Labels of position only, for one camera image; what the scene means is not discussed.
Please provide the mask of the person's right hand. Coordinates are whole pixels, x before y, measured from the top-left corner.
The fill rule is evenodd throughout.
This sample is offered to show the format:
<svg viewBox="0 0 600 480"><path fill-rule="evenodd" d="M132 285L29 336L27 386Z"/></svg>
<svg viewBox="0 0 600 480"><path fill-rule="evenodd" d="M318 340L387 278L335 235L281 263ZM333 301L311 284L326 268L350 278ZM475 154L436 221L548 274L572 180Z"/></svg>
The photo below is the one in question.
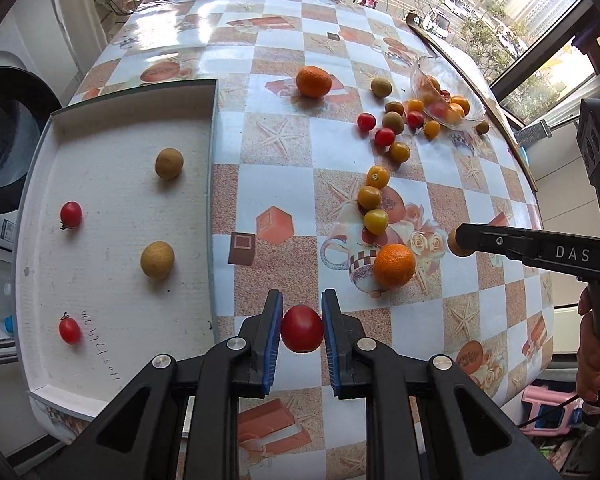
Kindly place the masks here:
<svg viewBox="0 0 600 480"><path fill-rule="evenodd" d="M581 292L578 313L582 318L577 354L577 394L586 402L593 403L600 393L600 340L594 333L592 302L587 288Z"/></svg>

